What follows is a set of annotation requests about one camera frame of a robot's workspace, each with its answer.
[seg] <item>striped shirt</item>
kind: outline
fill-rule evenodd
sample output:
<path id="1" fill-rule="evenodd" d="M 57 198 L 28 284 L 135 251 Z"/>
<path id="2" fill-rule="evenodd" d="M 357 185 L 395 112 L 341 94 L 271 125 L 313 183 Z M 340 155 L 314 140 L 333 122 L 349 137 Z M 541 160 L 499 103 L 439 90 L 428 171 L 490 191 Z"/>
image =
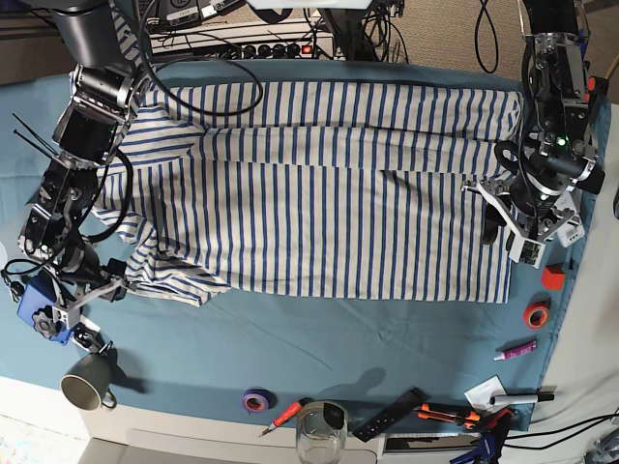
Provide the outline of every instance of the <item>striped shirt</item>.
<path id="1" fill-rule="evenodd" d="M 499 231 L 463 180 L 501 174 L 519 95 L 357 82 L 271 82 L 253 111 L 189 112 L 150 92 L 121 146 L 133 199 L 118 233 L 140 295 L 200 305 L 230 288 L 293 296 L 504 303 Z M 253 83 L 173 89 L 217 111 Z M 114 162 L 96 214 L 119 216 Z"/>

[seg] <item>red tape roll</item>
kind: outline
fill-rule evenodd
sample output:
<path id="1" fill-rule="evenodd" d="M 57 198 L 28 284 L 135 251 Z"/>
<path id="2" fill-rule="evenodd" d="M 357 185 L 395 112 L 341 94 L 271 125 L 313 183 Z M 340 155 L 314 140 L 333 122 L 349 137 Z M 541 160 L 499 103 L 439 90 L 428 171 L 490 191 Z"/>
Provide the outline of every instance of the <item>red tape roll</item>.
<path id="1" fill-rule="evenodd" d="M 532 303 L 526 307 L 522 315 L 526 327 L 532 331 L 545 326 L 545 323 L 550 319 L 550 311 L 546 303 Z"/>

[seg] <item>blue tablecloth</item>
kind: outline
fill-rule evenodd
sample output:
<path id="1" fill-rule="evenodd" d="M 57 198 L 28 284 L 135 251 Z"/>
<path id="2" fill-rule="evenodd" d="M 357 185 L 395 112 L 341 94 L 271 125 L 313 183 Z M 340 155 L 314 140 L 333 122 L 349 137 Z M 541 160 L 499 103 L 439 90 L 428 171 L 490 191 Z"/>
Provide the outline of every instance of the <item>blue tablecloth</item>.
<path id="1" fill-rule="evenodd" d="M 415 81 L 449 87 L 517 88 L 517 83 L 470 72 L 405 65 L 264 60 L 249 63 L 265 80 L 332 79 Z M 244 78 L 223 63 L 193 63 L 166 70 L 168 82 L 199 85 Z M 12 135 L 17 113 L 45 136 L 68 101 L 65 76 L 0 87 L 0 226 L 38 187 L 47 160 Z M 609 105 L 595 130 L 604 153 Z M 588 224 L 594 199 L 585 195 Z M 98 224 L 86 224 L 99 227 Z M 302 397 L 340 400 L 354 423 L 368 419 L 412 386 L 431 400 L 466 403 L 464 392 L 498 375 L 509 393 L 533 392 L 540 384 L 574 288 L 585 241 L 546 250 L 545 262 L 566 263 L 560 292 L 546 292 L 542 270 L 514 265 L 507 304 L 421 303 L 292 298 L 230 291 L 201 308 L 128 296 L 96 301 L 88 317 L 119 349 L 129 377 L 115 387 L 121 404 L 194 417 L 267 424 Z M 104 242 L 103 257 L 126 258 L 117 237 Z M 567 263 L 572 261 L 572 268 Z M 532 301 L 551 298 L 551 318 L 532 333 L 522 312 Z M 61 375 L 82 356 L 74 346 L 50 343 L 15 315 L 8 292 L 0 292 L 0 375 L 57 388 Z M 538 349 L 507 362 L 496 351 L 536 336 Z M 262 387 L 277 395 L 276 408 L 249 416 L 244 390 Z M 532 407 L 520 408 L 515 427 L 526 429 Z M 409 417 L 395 431 L 444 430 Z"/>

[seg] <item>black tool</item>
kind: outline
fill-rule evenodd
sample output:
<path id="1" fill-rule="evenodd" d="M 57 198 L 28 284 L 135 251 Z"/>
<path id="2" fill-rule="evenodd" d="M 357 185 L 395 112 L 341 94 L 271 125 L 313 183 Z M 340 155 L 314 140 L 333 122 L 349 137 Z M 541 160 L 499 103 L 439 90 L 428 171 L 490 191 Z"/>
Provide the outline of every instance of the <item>black tool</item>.
<path id="1" fill-rule="evenodd" d="M 413 412 L 413 409 L 424 404 L 427 399 L 428 396 L 419 389 L 409 390 L 376 416 L 358 427 L 352 434 L 362 442 L 368 442 L 396 422 L 404 419 Z"/>

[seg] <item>blue robot part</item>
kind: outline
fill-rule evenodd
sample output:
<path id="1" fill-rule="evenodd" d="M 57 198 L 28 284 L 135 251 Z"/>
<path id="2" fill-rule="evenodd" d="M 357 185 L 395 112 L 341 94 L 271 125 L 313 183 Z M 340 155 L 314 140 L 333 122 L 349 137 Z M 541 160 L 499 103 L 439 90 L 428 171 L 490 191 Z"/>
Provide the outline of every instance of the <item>blue robot part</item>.
<path id="1" fill-rule="evenodd" d="M 49 312 L 56 303 L 56 295 L 53 285 L 49 278 L 42 277 L 41 274 L 33 277 L 26 285 L 19 307 L 17 308 L 17 316 L 28 324 L 33 329 L 35 328 L 35 319 L 42 317 L 39 311 L 45 311 L 48 308 Z M 66 345 L 71 337 L 71 330 L 67 330 L 63 323 L 59 324 L 58 334 L 52 335 L 49 340 L 56 341 L 62 345 Z"/>

